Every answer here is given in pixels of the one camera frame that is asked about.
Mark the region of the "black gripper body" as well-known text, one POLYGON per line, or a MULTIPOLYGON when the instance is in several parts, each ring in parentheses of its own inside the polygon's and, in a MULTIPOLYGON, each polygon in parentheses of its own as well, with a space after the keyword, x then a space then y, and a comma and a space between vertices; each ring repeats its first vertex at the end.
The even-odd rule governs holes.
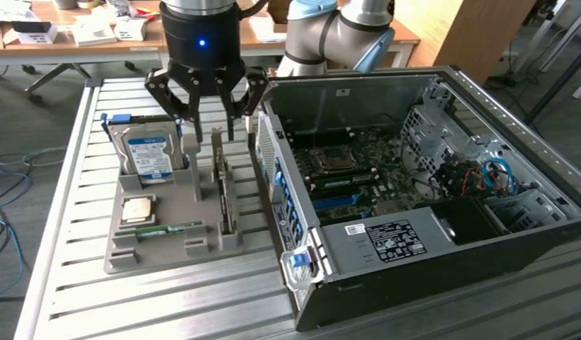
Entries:
POLYGON ((200 96, 215 96, 215 77, 220 76, 231 90, 244 76, 239 5, 233 1, 163 1, 159 9, 171 79, 188 89, 189 78, 196 76, 200 96))

